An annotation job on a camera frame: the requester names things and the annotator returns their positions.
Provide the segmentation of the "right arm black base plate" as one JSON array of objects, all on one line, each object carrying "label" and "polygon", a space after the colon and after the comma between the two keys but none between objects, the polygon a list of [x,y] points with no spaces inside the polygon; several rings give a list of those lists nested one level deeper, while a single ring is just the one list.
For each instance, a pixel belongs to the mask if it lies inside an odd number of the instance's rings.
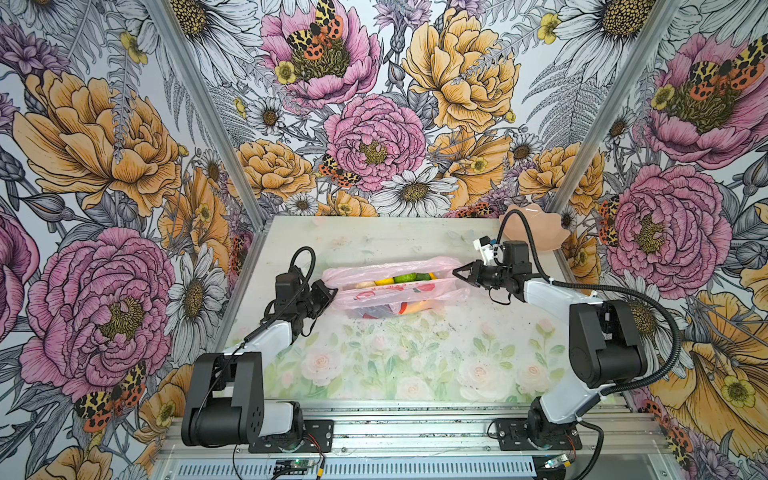
[{"label": "right arm black base plate", "polygon": [[552,424],[543,421],[533,426],[526,418],[498,418],[489,433],[501,451],[578,451],[583,448],[576,424]]}]

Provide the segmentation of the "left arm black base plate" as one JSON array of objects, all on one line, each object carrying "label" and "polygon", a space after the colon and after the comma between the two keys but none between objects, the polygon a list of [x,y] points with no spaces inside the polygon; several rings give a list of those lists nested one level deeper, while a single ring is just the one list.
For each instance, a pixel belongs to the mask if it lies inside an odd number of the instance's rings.
[{"label": "left arm black base plate", "polygon": [[330,453],[334,440],[333,420],[305,420],[301,428],[285,434],[259,437],[248,446],[253,454]]}]

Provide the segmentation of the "pink printed plastic bag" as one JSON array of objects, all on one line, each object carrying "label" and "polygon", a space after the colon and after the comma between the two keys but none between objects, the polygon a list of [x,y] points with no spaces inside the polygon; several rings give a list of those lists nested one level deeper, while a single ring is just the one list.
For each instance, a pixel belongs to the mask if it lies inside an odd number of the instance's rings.
[{"label": "pink printed plastic bag", "polygon": [[[402,302],[429,300],[433,308],[458,303],[469,296],[469,286],[454,277],[461,266],[455,258],[438,256],[427,260],[340,267],[326,270],[321,280],[338,293],[331,308],[353,319],[384,319],[398,314]],[[377,286],[376,280],[418,273],[409,283]]]}]

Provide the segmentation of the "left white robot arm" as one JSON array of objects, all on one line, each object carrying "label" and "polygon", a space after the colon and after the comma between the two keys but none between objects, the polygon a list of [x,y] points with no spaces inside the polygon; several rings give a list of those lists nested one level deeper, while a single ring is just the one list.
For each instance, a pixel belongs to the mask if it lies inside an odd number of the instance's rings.
[{"label": "left white robot arm", "polygon": [[250,453],[306,447],[309,432],[300,404],[268,400],[265,371],[298,340],[304,321],[318,319],[337,293],[321,280],[310,284],[296,267],[278,275],[275,299],[256,329],[238,346],[203,354],[194,362],[181,423],[183,444],[245,445]]}]

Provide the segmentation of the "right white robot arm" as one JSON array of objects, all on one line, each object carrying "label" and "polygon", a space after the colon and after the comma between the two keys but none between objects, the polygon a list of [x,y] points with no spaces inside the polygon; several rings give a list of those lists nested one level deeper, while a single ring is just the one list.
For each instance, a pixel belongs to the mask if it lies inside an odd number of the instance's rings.
[{"label": "right white robot arm", "polygon": [[482,237],[474,245],[481,258],[454,269],[454,277],[487,291],[504,290],[568,326],[569,369],[555,388],[532,402],[524,423],[531,445],[560,446],[584,414],[608,396],[608,388],[646,374],[648,362],[631,308],[557,286],[535,273],[522,241],[499,245]]}]

